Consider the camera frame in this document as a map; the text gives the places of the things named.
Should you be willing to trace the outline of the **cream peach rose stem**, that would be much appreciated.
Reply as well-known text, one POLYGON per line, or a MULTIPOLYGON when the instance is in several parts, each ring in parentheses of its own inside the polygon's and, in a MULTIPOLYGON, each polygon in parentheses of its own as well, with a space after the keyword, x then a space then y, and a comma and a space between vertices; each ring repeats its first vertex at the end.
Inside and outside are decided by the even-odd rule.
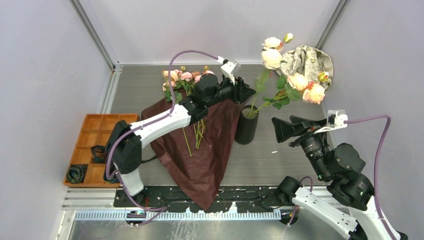
POLYGON ((291 101, 302 100, 305 103, 319 105, 326 97, 326 92, 320 81, 328 78, 327 72, 318 75, 318 81, 309 81, 307 77, 300 73, 285 76, 277 72, 280 64, 283 62, 282 54, 285 53, 284 46, 294 39, 292 33, 287 33, 282 39, 277 37, 268 37, 262 43, 260 53, 263 71, 255 79, 254 89, 257 94, 264 92, 267 88, 267 82, 273 73, 278 75, 275 87, 276 93, 271 97, 263 97, 263 104, 256 106, 257 97, 252 100, 251 105, 257 107, 257 111, 264 107, 272 106, 281 109, 291 101))

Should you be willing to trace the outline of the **pink rose stem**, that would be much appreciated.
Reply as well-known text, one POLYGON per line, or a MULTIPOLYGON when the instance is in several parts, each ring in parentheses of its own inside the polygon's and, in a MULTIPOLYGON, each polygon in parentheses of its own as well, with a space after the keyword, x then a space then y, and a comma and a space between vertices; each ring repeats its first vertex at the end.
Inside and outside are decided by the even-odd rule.
MULTIPOLYGON (((182 92, 179 92, 179 90, 183 91, 187 96, 190 95, 194 91, 196 84, 200 81, 200 78, 206 74, 214 75, 215 73, 213 71, 210 71, 207 65, 204 66, 203 72, 189 72, 186 71, 185 66, 182 66, 180 69, 174 69, 170 71, 171 84, 169 84, 169 73, 167 70, 164 70, 162 72, 164 81, 162 84, 162 91, 164 93, 165 100, 167 102, 173 101, 170 87, 172 86, 175 101, 176 103, 178 103, 180 100, 183 99, 183 94, 182 92)), ((197 123, 194 123, 193 130, 195 134, 195 149, 199 150, 200 143, 204 138, 204 134, 206 131, 206 125, 204 120, 201 119, 197 123)))

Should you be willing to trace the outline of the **black gold-lettered ribbon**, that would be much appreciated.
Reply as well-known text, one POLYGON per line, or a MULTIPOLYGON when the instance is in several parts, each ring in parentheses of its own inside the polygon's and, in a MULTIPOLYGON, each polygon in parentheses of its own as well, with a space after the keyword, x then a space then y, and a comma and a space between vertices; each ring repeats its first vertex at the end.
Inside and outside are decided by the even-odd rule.
POLYGON ((156 155, 154 155, 153 157, 151 157, 151 158, 149 158, 147 160, 142 160, 140 163, 141 164, 146 164, 146 163, 149 163, 149 162, 154 161, 156 159, 158 159, 158 157, 156 155))

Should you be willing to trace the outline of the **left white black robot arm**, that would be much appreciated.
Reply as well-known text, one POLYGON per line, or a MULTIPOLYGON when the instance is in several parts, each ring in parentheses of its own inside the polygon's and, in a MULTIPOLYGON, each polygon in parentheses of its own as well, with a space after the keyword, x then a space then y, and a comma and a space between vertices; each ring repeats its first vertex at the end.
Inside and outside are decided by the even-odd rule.
POLYGON ((174 107, 146 120, 127 123, 117 122, 105 145, 107 164, 113 164, 117 177, 126 189, 126 200, 133 206, 141 206, 146 200, 145 186, 139 173, 142 149, 156 139, 177 129, 200 121, 208 109, 218 103, 231 100, 241 104, 256 94, 242 77, 218 77, 207 73, 200 77, 192 93, 174 107))

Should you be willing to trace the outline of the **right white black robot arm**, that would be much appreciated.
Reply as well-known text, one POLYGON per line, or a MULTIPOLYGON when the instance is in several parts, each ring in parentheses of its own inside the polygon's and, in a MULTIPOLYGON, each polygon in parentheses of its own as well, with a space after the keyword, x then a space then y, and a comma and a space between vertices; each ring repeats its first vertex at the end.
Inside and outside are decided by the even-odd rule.
POLYGON ((362 171, 366 165, 356 149, 341 143, 329 149, 327 133, 346 128, 351 120, 343 110, 331 110, 327 118, 310 120, 290 116, 289 121, 272 118, 278 143, 289 141, 301 147, 319 181, 349 213, 344 213, 316 196, 302 183, 287 176, 275 195, 283 205, 303 208, 336 230, 345 240, 406 240, 407 234, 395 230, 383 213, 378 180, 370 180, 362 171))

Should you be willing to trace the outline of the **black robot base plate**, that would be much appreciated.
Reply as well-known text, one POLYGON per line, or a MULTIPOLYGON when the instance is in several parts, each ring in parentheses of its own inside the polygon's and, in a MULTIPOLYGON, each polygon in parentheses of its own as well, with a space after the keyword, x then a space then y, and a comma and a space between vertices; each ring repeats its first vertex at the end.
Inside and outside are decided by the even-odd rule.
POLYGON ((276 186, 222 186, 207 208, 202 208, 177 186, 147 186, 132 199, 142 207, 165 207, 170 213, 226 213, 231 207, 237 213, 270 213, 294 205, 278 193, 276 186))

